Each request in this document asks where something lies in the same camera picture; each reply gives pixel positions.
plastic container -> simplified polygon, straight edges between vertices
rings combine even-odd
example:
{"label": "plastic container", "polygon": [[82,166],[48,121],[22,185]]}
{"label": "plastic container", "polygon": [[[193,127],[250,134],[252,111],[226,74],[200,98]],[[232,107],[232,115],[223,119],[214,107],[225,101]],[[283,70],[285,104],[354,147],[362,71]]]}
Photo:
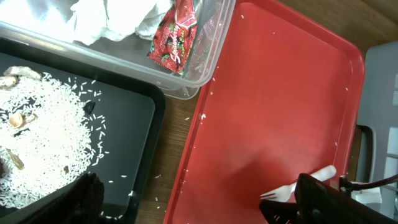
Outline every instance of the plastic container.
{"label": "plastic container", "polygon": [[90,46],[70,43],[66,22],[72,16],[70,6],[73,3],[56,0],[32,4],[29,1],[0,1],[0,32],[8,39],[153,83],[166,95],[189,99],[213,74],[235,0],[194,0],[198,19],[197,39],[182,78],[173,76],[171,71],[147,58],[150,41],[135,34],[120,42],[102,38]]}

white tissue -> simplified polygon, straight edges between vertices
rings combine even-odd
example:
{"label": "white tissue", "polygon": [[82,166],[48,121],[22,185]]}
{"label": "white tissue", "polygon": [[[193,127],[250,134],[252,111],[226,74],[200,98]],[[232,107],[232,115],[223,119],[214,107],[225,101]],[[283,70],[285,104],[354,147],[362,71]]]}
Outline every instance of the white tissue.
{"label": "white tissue", "polygon": [[73,38],[86,45],[101,37],[120,41],[133,33],[152,40],[170,7],[170,0],[79,0],[70,8],[68,25],[74,28]]}

red wrapper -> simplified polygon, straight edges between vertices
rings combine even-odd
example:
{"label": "red wrapper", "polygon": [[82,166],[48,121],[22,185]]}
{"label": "red wrapper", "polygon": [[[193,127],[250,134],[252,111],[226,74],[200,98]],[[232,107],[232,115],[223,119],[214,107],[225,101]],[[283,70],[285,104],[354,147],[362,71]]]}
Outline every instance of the red wrapper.
{"label": "red wrapper", "polygon": [[192,0],[179,0],[159,24],[147,56],[182,76],[196,32]]}

wooden table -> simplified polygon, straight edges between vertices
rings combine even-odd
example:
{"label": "wooden table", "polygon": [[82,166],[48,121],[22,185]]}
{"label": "wooden table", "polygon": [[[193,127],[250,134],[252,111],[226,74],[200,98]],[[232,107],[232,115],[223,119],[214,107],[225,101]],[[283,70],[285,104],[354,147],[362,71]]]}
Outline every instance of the wooden table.
{"label": "wooden table", "polygon": [[[282,0],[362,51],[398,40],[398,0]],[[137,223],[162,223],[178,165],[191,125],[197,97],[187,101],[167,98],[164,128],[154,159]],[[358,142],[361,131],[357,130]],[[353,144],[349,177],[355,176],[359,144]]]}

white plastic fork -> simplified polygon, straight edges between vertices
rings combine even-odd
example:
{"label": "white plastic fork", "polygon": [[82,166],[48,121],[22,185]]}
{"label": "white plastic fork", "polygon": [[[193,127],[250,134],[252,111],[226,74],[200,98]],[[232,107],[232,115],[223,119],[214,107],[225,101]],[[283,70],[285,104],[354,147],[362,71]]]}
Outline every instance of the white plastic fork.
{"label": "white plastic fork", "polygon": [[[336,175],[336,167],[333,165],[322,168],[315,173],[311,174],[312,177],[325,181]],[[276,202],[287,202],[290,198],[290,195],[296,189],[297,182],[290,185],[281,186],[275,190],[271,190],[265,194],[260,195],[261,199],[273,200]]]}

